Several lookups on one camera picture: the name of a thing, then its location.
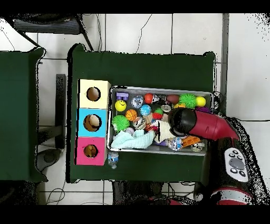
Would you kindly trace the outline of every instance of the red ball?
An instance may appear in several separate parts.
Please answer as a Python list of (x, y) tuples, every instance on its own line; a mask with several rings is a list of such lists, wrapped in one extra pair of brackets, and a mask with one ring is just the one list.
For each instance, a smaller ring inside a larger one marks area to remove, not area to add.
[(144, 100), (147, 104), (151, 104), (153, 100), (153, 94), (145, 94)]

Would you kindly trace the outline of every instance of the blue ball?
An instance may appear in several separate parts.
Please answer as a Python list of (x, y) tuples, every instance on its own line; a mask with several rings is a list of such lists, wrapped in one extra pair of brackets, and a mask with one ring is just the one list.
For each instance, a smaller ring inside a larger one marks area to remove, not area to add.
[(144, 104), (140, 108), (141, 115), (147, 116), (151, 113), (151, 107), (147, 104)]

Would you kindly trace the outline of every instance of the yellow ball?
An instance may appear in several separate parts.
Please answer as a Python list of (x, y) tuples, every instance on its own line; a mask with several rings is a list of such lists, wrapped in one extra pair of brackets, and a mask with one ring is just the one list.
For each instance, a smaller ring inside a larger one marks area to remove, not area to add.
[(196, 103), (198, 107), (204, 107), (206, 104), (206, 100), (204, 97), (196, 97)]
[(115, 108), (117, 111), (122, 112), (126, 109), (127, 104), (124, 100), (117, 100), (116, 103), (114, 104)]
[(174, 106), (173, 106), (173, 108), (178, 108), (178, 107), (186, 107), (186, 104), (175, 104)]

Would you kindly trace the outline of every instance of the small plastic bottle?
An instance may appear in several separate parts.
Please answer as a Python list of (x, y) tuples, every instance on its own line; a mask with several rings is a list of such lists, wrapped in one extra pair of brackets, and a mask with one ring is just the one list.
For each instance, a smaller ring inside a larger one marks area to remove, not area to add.
[(113, 169), (117, 167), (116, 164), (118, 162), (118, 158), (119, 158), (118, 153), (116, 152), (108, 153), (108, 163)]

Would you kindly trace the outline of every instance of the dark green table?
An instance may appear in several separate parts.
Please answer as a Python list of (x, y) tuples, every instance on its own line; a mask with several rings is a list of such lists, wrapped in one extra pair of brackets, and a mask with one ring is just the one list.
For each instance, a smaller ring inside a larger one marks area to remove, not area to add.
[(203, 156), (119, 152), (117, 169), (108, 166), (74, 165), (78, 79), (107, 80), (110, 84), (163, 89), (213, 91), (215, 55), (152, 55), (85, 52), (76, 44), (68, 56), (67, 181), (134, 180), (200, 181)]
[(46, 181), (35, 168), (36, 69), (43, 53), (0, 52), (0, 180)]

